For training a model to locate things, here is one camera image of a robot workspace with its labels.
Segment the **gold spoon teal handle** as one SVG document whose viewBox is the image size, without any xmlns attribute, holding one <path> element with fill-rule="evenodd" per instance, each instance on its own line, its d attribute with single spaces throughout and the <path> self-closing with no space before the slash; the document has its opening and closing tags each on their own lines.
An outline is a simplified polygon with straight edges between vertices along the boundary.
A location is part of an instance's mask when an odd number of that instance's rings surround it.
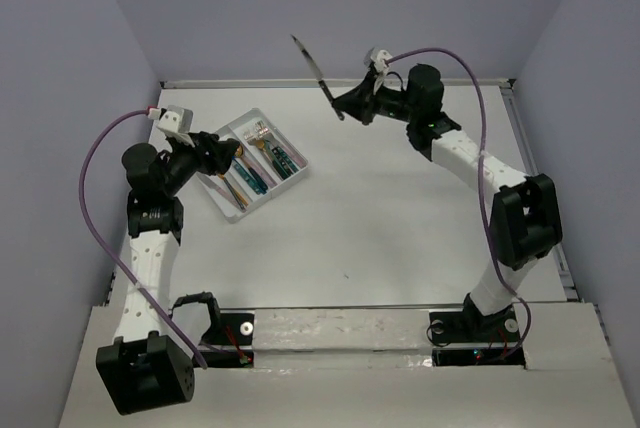
<svg viewBox="0 0 640 428">
<path fill-rule="evenodd" d="M 237 150 L 236 150 L 236 153 L 235 153 L 235 158 L 237 158 L 237 159 L 238 159 L 238 160 L 243 164 L 243 166 L 244 166 L 245 168 L 249 168 L 249 167 L 251 167 L 251 166 L 247 163 L 247 159 L 248 159 L 248 158 L 247 158 L 247 157 L 246 157 L 246 155 L 245 155 L 245 150 L 244 150 L 244 148 L 243 148 L 243 146 L 242 146 L 242 145 L 239 145 L 239 146 L 238 146 L 238 148 L 237 148 Z"/>
</svg>

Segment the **orange plastic knife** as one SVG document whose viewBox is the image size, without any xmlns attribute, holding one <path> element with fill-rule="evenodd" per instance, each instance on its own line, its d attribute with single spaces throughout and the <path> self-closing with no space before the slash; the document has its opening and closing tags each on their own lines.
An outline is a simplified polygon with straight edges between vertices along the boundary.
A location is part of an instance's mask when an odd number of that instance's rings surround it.
<svg viewBox="0 0 640 428">
<path fill-rule="evenodd" d="M 242 187 L 237 183 L 235 178 L 229 174 L 225 176 L 226 180 L 229 182 L 230 186 L 233 188 L 234 192 L 237 194 L 238 199 L 243 204 L 245 208 L 249 206 L 249 200 L 246 197 L 246 193 L 242 190 Z"/>
</svg>

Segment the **gold fork teal handle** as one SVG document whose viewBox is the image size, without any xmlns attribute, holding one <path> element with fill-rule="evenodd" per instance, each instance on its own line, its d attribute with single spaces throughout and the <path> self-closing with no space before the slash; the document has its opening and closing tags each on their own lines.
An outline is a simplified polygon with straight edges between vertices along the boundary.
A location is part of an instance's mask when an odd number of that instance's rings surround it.
<svg viewBox="0 0 640 428">
<path fill-rule="evenodd" d="M 274 169 L 278 177 L 281 178 L 279 163 L 261 134 L 254 135 L 254 145 L 263 153 L 264 157 L 269 160 L 271 167 Z"/>
</svg>

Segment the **blue spoon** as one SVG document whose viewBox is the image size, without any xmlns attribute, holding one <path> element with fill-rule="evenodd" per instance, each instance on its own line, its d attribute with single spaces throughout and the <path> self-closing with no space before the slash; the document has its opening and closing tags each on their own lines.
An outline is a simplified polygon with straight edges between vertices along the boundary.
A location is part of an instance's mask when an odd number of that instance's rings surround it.
<svg viewBox="0 0 640 428">
<path fill-rule="evenodd" d="M 267 193 L 266 183 L 253 168 L 245 168 L 237 158 L 233 161 L 233 168 L 254 193 L 259 195 Z"/>
</svg>

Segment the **fork with teal handle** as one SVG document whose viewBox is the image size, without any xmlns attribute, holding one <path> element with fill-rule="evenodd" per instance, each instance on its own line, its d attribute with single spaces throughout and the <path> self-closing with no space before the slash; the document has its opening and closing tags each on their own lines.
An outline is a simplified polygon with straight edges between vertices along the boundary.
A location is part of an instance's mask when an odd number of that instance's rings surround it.
<svg viewBox="0 0 640 428">
<path fill-rule="evenodd" d="M 261 134 L 260 129 L 263 127 L 263 125 L 264 123 L 260 123 L 260 127 L 258 128 L 258 131 L 260 134 Z M 291 161 L 285 157 L 283 152 L 281 152 L 277 147 L 275 147 L 269 140 L 265 140 L 265 141 L 267 142 L 268 147 L 273 153 L 273 155 L 275 156 L 275 158 L 278 160 L 279 164 L 289 175 L 292 175 L 298 172 L 298 170 L 295 170 L 296 166 L 292 164 Z"/>
</svg>

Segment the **fork with black handle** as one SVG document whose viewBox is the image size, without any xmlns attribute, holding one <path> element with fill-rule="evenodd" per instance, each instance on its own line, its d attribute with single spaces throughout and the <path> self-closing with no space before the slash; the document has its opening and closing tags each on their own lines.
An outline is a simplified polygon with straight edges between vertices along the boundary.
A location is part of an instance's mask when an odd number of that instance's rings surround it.
<svg viewBox="0 0 640 428">
<path fill-rule="evenodd" d="M 269 139 L 268 127 L 259 121 L 255 124 L 255 131 L 258 138 L 256 145 L 268 158 L 282 180 L 286 180 L 292 174 L 292 171 L 284 161 L 284 159 L 275 151 L 273 143 Z"/>
</svg>

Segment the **dark slim knife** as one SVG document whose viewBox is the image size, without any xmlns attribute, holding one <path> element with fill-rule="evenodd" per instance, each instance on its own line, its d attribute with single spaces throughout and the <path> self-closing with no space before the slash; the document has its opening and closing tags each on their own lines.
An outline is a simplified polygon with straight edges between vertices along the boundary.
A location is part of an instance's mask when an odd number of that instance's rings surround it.
<svg viewBox="0 0 640 428">
<path fill-rule="evenodd" d="M 323 75 L 322 71 L 320 70 L 319 66 L 317 65 L 317 63 L 315 62 L 313 57 L 310 55 L 310 53 L 308 52 L 308 50 L 304 46 L 304 44 L 293 34 L 291 34 L 291 38 L 292 38 L 294 44 L 296 45 L 296 47 L 298 48 L 298 50 L 301 52 L 303 58 L 305 59 L 305 62 L 307 63 L 307 65 L 310 68 L 312 74 L 314 75 L 316 83 L 318 84 L 318 86 L 321 89 L 322 93 L 324 94 L 325 98 L 329 102 L 329 105 L 331 106 L 331 108 L 335 112 L 336 116 L 338 117 L 338 119 L 340 121 L 344 121 L 345 120 L 345 115 L 344 115 L 344 113 L 342 111 L 340 111 L 339 109 L 334 107 L 335 98 L 334 98 L 333 94 L 331 93 L 330 88 L 326 84 L 325 79 L 324 79 L 324 75 Z"/>
</svg>

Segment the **fork with pink handle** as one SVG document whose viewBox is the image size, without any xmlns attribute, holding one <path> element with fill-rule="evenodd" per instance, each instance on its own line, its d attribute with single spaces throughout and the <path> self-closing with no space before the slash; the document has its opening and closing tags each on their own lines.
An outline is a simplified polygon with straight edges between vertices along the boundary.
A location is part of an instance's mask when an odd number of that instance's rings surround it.
<svg viewBox="0 0 640 428">
<path fill-rule="evenodd" d="M 273 131 L 267 124 L 264 124 L 260 131 L 264 140 L 269 140 L 275 147 L 284 153 L 285 157 L 290 160 L 292 164 L 296 166 L 295 170 L 305 167 L 302 159 L 295 153 L 293 147 L 281 134 L 278 133 L 278 131 Z"/>
</svg>

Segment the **knife with teal handle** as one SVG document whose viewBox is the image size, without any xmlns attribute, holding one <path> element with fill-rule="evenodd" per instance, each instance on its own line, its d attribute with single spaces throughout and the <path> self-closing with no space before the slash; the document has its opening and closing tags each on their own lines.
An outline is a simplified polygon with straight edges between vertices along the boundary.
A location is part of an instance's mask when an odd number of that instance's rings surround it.
<svg viewBox="0 0 640 428">
<path fill-rule="evenodd" d="M 227 187 L 227 189 L 233 194 L 233 196 L 238 200 L 237 194 L 234 192 L 233 188 L 230 186 L 229 182 L 226 180 L 225 175 L 223 174 L 218 174 L 218 177 L 223 181 L 223 183 L 225 184 L 225 186 Z"/>
</svg>

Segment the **silver spoon teal handle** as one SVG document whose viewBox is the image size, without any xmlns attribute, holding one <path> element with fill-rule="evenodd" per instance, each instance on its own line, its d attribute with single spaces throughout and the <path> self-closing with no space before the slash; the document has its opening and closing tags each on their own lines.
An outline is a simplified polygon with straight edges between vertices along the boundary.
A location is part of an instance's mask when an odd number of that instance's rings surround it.
<svg viewBox="0 0 640 428">
<path fill-rule="evenodd" d="M 234 168 L 254 193 L 258 195 L 261 195 L 263 193 L 256 180 L 246 171 L 246 169 L 240 163 L 236 162 Z"/>
</svg>

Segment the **long silver fork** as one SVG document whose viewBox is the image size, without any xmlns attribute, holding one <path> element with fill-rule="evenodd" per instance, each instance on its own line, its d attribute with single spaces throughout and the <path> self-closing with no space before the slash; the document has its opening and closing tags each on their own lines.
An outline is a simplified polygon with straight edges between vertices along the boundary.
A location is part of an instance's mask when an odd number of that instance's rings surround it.
<svg viewBox="0 0 640 428">
<path fill-rule="evenodd" d="M 255 144 L 255 142 L 256 142 L 256 140 L 257 140 L 257 138 L 256 138 L 255 134 L 254 134 L 254 133 L 252 133 L 250 130 L 245 130 L 245 131 L 243 132 L 243 137 L 244 137 L 244 140 L 245 140 L 247 143 L 252 144 L 252 145 L 254 145 L 254 144 Z"/>
</svg>

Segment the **silver spoon pink handle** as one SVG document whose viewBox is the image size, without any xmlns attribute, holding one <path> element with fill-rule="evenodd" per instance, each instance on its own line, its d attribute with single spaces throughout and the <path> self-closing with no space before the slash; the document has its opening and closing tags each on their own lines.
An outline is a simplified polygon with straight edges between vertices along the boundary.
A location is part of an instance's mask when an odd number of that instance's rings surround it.
<svg viewBox="0 0 640 428">
<path fill-rule="evenodd" d="M 252 159 L 247 159 L 247 163 L 256 171 L 256 173 L 264 180 L 269 188 L 273 188 L 277 185 L 270 174 L 264 170 L 264 168 Z"/>
</svg>

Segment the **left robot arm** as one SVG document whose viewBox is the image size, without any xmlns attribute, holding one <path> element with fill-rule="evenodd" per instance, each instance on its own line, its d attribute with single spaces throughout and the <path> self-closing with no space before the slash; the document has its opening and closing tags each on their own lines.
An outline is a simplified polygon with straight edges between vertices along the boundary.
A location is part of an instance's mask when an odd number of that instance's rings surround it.
<svg viewBox="0 0 640 428">
<path fill-rule="evenodd" d="M 96 353 L 97 371 L 121 415 L 189 402 L 194 371 L 207 366 L 198 344 L 215 340 L 221 331 L 221 318 L 206 308 L 189 315 L 186 329 L 174 320 L 170 281 L 184 226 L 178 193 L 196 174 L 225 174 L 239 144 L 206 132 L 168 142 L 163 151 L 135 144 L 121 158 L 130 186 L 131 258 L 116 264 L 130 290 L 113 342 Z"/>
</svg>

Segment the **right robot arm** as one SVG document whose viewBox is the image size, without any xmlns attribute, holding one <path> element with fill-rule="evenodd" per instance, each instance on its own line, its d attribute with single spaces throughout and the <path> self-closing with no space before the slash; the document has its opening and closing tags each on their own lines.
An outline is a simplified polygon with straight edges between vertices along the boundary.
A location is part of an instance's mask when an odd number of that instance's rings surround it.
<svg viewBox="0 0 640 428">
<path fill-rule="evenodd" d="M 364 125 L 377 116 L 402 121 L 412 147 L 474 189 L 490 261 L 460 311 L 433 314 L 435 344 L 486 342 L 505 331 L 518 289 L 563 237 L 556 189 L 544 174 L 528 175 L 484 152 L 443 109 L 445 87 L 433 66 L 410 69 L 400 90 L 381 83 L 374 69 L 331 99 L 341 117 Z"/>
</svg>

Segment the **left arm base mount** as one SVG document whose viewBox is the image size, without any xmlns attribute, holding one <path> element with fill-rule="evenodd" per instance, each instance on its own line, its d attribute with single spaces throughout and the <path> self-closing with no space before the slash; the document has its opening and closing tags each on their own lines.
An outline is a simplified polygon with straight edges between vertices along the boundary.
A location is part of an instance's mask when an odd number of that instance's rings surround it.
<svg viewBox="0 0 640 428">
<path fill-rule="evenodd" d="M 199 349 L 209 368 L 251 368 L 255 314 L 222 310 L 211 292 L 179 297 L 169 315 Z"/>
</svg>

